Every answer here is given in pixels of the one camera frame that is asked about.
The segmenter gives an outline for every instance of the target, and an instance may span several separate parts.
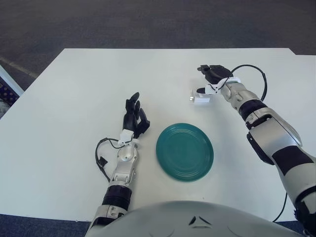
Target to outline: gray carpet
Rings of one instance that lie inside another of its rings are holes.
[[[0,215],[0,237],[83,237],[89,222],[60,221],[20,216]],[[298,221],[278,222],[300,234]]]
[[[316,1],[0,1],[0,63],[23,89],[63,48],[245,47],[316,54]]]

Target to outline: black cable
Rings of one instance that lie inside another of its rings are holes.
[[[225,82],[223,83],[223,85],[218,89],[222,89],[223,86],[225,85],[225,83],[227,82],[227,80],[233,75],[233,72],[236,71],[238,68],[241,68],[241,67],[252,67],[252,68],[255,68],[257,69],[259,72],[261,72],[262,74],[262,78],[263,78],[263,81],[265,83],[265,87],[264,87],[264,90],[263,90],[263,93],[262,93],[262,96],[261,96],[261,101],[263,101],[267,95],[267,91],[268,91],[268,83],[267,83],[267,78],[266,78],[266,75],[264,74],[264,72],[256,67],[256,66],[253,66],[253,65],[250,65],[250,64],[243,64],[243,65],[239,65],[238,67],[235,67],[232,71],[231,71],[231,74],[229,75],[229,77],[227,77],[227,79],[225,80]]]
[[[108,163],[103,157],[100,157],[100,159],[98,158],[98,148],[99,148],[99,146],[102,144],[102,143],[104,143],[104,142],[106,142],[106,141],[109,141],[110,142],[110,144],[111,144],[111,146],[113,147],[113,148],[115,148],[115,149],[121,149],[122,147],[124,147],[124,146],[121,146],[121,147],[116,147],[116,146],[114,146],[113,145],[113,143],[112,143],[112,141],[115,141],[115,142],[118,142],[118,139],[114,139],[114,138],[103,138],[102,140],[100,140],[99,142],[98,142],[98,144],[97,144],[97,147],[95,148],[95,161],[96,161],[96,163],[97,163],[97,166],[99,167],[99,169],[100,169],[100,171],[104,174],[104,176],[107,178],[107,180],[110,182],[110,178],[109,178],[109,176],[106,174],[106,172],[105,172],[105,170],[104,170],[104,166]]]
[[[285,208],[285,205],[286,205],[286,200],[287,200],[287,193],[285,193],[284,204],[283,204],[283,207],[282,207],[282,210],[281,210],[280,214],[279,214],[272,222],[277,221],[278,218],[282,215],[282,213],[283,213],[283,211],[284,211],[284,208]]]

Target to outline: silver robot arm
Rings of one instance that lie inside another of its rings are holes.
[[[138,160],[137,147],[139,140],[137,138],[141,133],[145,133],[150,126],[145,112],[140,108],[138,98],[139,93],[137,92],[130,99],[126,100],[126,114],[123,118],[123,131],[119,136],[119,140],[105,138],[100,141],[110,140],[111,142],[111,140],[116,140],[118,142],[119,147],[115,147],[119,149],[117,153],[117,166],[111,179],[109,179],[108,189],[101,206],[98,207],[89,226],[85,235],[86,237],[95,236],[101,228],[124,216],[128,211],[133,189],[133,176],[135,175],[135,166]],[[106,163],[105,159],[101,162],[97,160],[97,164],[104,174],[103,167]]]
[[[231,76],[231,72],[222,66],[202,65],[198,70],[214,88],[217,88],[216,84],[226,82],[220,75]],[[249,129],[247,139],[259,158],[277,167],[285,190],[296,208],[295,217],[315,236],[316,158],[302,150],[297,131],[240,81],[223,84],[220,94],[245,121]]]

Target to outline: green plate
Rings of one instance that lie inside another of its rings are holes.
[[[171,125],[160,134],[156,155],[163,170],[183,182],[202,178],[211,169],[214,159],[208,137],[187,123]]]

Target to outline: white table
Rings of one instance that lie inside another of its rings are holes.
[[[107,188],[94,160],[97,142],[118,138],[125,99],[140,92],[149,130],[142,147],[130,210],[168,200],[200,200],[274,219],[285,190],[274,166],[249,145],[242,118],[222,96],[207,105],[189,101],[207,81],[202,64],[229,69],[250,63],[267,75],[265,103],[297,129],[316,154],[316,58],[289,49],[65,49],[0,120],[0,213],[90,221]],[[258,96],[263,80],[252,68],[235,73]],[[159,166],[155,147],[169,125],[186,122],[214,148],[211,171],[182,183]],[[116,152],[100,153],[111,173]],[[288,201],[280,221],[295,220]]]

